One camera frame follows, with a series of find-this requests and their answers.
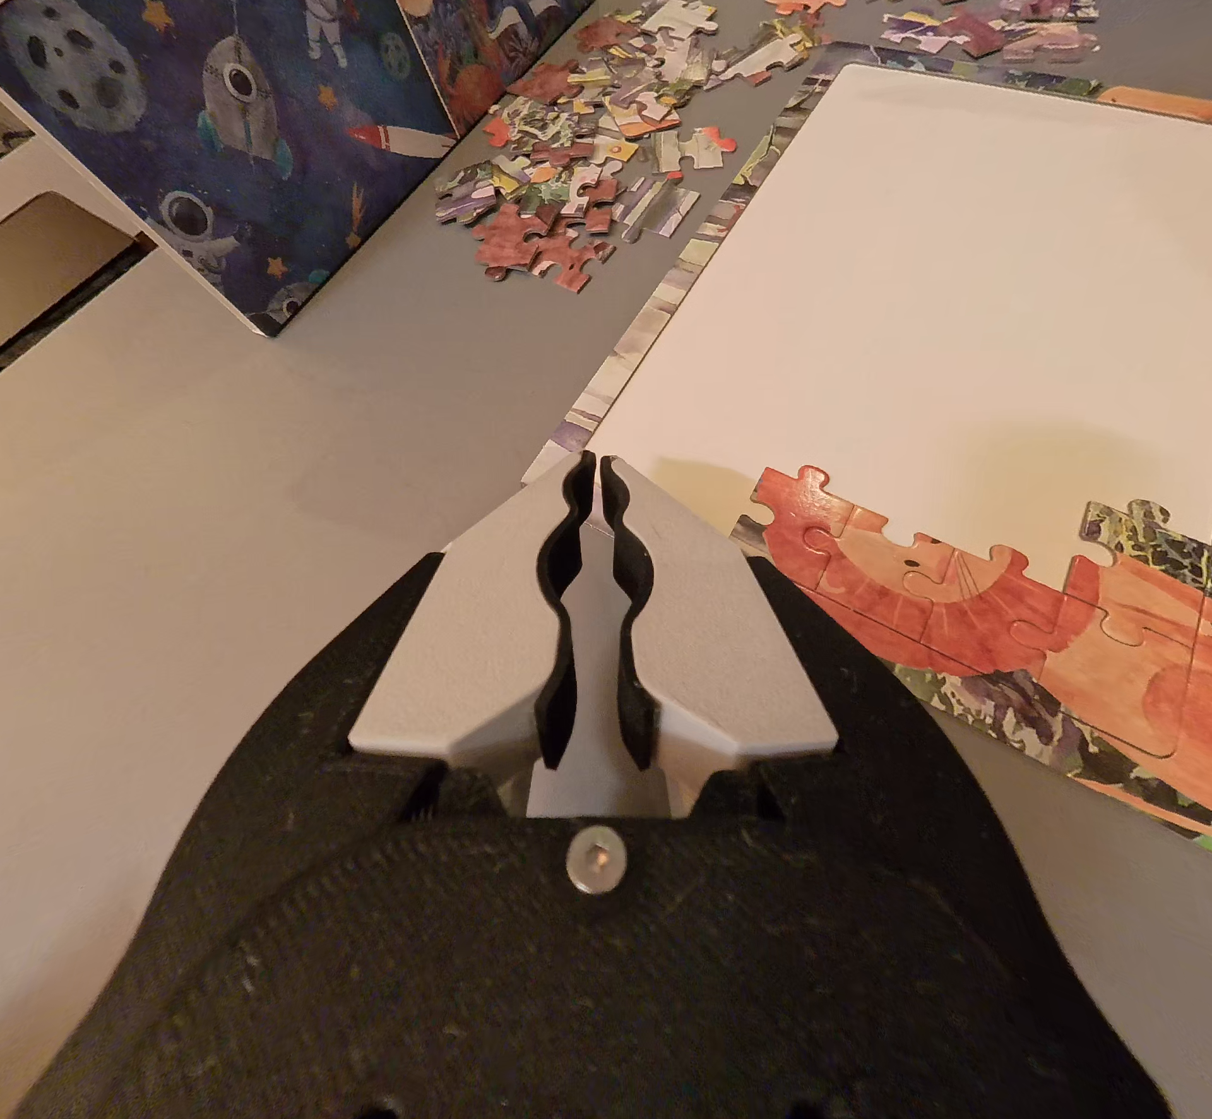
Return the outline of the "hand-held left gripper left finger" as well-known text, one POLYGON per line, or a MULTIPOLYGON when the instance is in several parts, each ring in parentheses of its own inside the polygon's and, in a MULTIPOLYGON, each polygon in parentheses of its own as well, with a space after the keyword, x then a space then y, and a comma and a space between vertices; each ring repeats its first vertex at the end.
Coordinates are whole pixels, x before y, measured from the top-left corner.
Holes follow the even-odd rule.
POLYGON ((562 604, 596 458, 566 457, 453 539, 358 713, 359 753, 480 773, 556 767, 577 677, 562 604))

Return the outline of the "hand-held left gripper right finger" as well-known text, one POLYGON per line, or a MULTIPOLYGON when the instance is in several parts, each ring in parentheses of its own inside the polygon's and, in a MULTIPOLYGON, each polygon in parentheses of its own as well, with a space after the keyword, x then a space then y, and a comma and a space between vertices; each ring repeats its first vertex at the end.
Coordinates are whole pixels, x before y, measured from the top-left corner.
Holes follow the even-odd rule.
POLYGON ((741 550, 617 457, 601 459, 623 744, 671 791, 830 753, 838 733, 741 550))

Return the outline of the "joined orange puzzle pieces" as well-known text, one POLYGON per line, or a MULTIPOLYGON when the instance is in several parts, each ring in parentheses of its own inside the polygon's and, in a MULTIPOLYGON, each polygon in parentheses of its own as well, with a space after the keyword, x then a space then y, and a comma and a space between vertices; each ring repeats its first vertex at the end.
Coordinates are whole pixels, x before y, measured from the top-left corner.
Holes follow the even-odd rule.
POLYGON ((770 512, 770 561, 872 653, 959 678, 1024 673, 1123 747, 1206 769, 1209 592, 1088 542, 1111 560, 1074 556, 1057 588, 1004 544, 899 544, 810 466, 765 470, 751 499, 770 512))

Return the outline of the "pile of puzzle pieces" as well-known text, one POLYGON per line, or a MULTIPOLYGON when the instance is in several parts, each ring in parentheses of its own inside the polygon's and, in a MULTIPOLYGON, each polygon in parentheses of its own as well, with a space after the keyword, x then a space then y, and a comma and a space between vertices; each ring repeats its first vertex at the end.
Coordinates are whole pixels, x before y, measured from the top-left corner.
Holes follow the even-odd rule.
POLYGON ((716 49, 702 0, 647 0, 575 34, 578 57, 541 64, 488 113, 495 151, 435 183, 435 217, 470 230, 486 279, 552 276, 570 293, 586 266, 651 234, 671 238, 699 199, 689 172, 723 168, 736 142, 717 125, 682 132, 694 98, 761 87, 810 65, 788 107, 735 174, 730 196, 680 256, 702 261, 741 212, 824 94, 852 62, 959 79, 1007 78, 1026 91, 1091 96, 1098 83, 1034 73, 1098 51, 1098 0, 765 0, 745 45, 716 49))

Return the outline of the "puzzle frame tray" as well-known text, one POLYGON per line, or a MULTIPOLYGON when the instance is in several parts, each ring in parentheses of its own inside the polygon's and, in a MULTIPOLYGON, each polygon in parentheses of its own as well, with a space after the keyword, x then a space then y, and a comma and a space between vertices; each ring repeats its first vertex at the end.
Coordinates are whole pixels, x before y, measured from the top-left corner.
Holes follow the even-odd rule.
MULTIPOLYGON (((1156 502, 1209 544, 1209 127, 1107 100, 841 66, 523 484, 575 449, 620 455, 769 560, 756 484, 810 466, 899 544, 1004 544, 1056 588, 1074 556, 1111 560, 1079 539, 1091 501, 1156 502)), ((1209 761, 1147 758, 1024 673, 881 658, 935 711, 1209 849, 1209 761)))

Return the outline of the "printed puzzle storage box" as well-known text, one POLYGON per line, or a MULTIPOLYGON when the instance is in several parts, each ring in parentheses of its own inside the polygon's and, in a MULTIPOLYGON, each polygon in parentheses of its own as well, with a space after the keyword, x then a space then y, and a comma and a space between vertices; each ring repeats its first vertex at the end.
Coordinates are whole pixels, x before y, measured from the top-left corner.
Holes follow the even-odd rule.
POLYGON ((2 0, 2 92, 264 338, 593 0, 2 0))

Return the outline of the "white shelf unit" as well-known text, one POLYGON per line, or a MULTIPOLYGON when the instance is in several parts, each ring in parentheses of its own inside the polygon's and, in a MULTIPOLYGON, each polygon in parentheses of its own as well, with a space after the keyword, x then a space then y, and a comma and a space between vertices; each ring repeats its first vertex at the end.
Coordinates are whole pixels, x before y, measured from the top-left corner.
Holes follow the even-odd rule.
POLYGON ((132 212, 2 98, 1 369, 123 278, 155 243, 132 212))

